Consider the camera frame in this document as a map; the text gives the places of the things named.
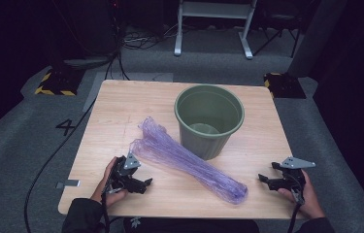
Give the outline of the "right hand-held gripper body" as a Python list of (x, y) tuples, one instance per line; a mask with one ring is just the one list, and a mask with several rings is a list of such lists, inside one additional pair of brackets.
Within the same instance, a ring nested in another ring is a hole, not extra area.
[(302, 170), (305, 168), (313, 168), (314, 162), (289, 156), (283, 162), (278, 162), (282, 167), (281, 179), (269, 179), (268, 186), (271, 190), (279, 190), (285, 188), (291, 192), (296, 203), (303, 205), (305, 199), (303, 196), (304, 186), (306, 184)]

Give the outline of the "green plastic bin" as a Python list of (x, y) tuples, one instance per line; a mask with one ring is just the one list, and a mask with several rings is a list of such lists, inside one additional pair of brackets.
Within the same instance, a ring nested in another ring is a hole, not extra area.
[(211, 84), (182, 91), (174, 113), (182, 146), (204, 160), (216, 158), (245, 119), (241, 100), (226, 88)]

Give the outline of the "black chair legs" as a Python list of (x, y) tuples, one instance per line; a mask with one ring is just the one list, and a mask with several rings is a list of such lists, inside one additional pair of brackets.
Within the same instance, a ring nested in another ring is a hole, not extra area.
[(255, 29), (261, 29), (267, 41), (253, 54), (258, 54), (265, 49), (275, 38), (287, 30), (294, 39), (290, 57), (294, 56), (300, 37), (302, 12), (295, 0), (260, 0), (255, 9)]

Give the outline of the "grey pillar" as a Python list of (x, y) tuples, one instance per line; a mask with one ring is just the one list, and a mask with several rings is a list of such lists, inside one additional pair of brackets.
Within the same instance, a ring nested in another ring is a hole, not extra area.
[(296, 51), (287, 74), (290, 77), (307, 77), (334, 30), (347, 0), (321, 0), (306, 35)]

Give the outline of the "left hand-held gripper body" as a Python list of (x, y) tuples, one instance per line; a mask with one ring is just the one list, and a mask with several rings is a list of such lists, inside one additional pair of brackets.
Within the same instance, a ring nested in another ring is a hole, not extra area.
[(133, 177), (140, 166), (140, 161), (131, 151), (126, 156), (119, 157), (109, 176), (109, 192), (117, 193), (125, 189), (130, 193), (144, 194), (147, 190), (147, 182)]

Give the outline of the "grey tape strip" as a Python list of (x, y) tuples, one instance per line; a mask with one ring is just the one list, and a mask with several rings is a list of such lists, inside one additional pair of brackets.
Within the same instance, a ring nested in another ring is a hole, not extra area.
[(65, 186), (80, 186), (79, 180), (65, 180), (64, 182), (57, 182), (55, 188), (56, 189), (62, 189)]

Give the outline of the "person's right hand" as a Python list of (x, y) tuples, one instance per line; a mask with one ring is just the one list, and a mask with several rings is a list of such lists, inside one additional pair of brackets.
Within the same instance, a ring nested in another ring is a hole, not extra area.
[(323, 218), (325, 217), (325, 212), (318, 202), (311, 179), (306, 171), (302, 171), (302, 173), (306, 181), (303, 191), (305, 204), (300, 207), (299, 212), (307, 219)]

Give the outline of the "black yellow striped base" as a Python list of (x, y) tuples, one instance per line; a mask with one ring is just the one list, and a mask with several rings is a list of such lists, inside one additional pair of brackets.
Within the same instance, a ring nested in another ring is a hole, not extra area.
[(306, 98), (298, 79), (287, 73), (268, 73), (264, 75), (263, 81), (273, 98)]
[(36, 94), (76, 96), (85, 70), (49, 69), (35, 90)]

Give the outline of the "white metal stand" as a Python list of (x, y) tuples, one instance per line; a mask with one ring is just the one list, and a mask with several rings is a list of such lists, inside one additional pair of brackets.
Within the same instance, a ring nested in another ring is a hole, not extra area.
[(253, 53), (248, 44), (248, 32), (258, 0), (249, 0), (246, 4), (191, 2), (179, 0), (178, 29), (174, 56), (182, 54), (182, 21), (185, 17), (212, 17), (227, 19), (244, 19), (244, 29), (239, 32), (239, 39), (246, 59), (252, 59)]

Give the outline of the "person's left hand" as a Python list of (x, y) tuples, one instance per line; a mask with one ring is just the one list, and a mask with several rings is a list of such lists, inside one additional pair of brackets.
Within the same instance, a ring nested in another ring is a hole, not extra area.
[(108, 178), (110, 177), (111, 170), (116, 163), (116, 158), (114, 157), (110, 163), (107, 165), (104, 176), (102, 180), (99, 182), (97, 187), (95, 188), (93, 194), (91, 195), (90, 199), (93, 201), (97, 201), (99, 203), (105, 202), (106, 208), (109, 209), (114, 203), (121, 201), (126, 197), (128, 192), (126, 190), (121, 190), (116, 193), (105, 193), (104, 189)]

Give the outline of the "purple plastic bag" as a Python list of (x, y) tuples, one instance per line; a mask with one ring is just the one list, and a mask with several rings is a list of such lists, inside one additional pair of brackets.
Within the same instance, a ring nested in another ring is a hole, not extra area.
[(175, 141), (165, 127), (148, 116), (139, 125), (142, 138), (130, 144), (130, 151), (143, 159), (182, 171), (225, 202), (238, 205), (248, 197), (248, 187), (224, 174)]

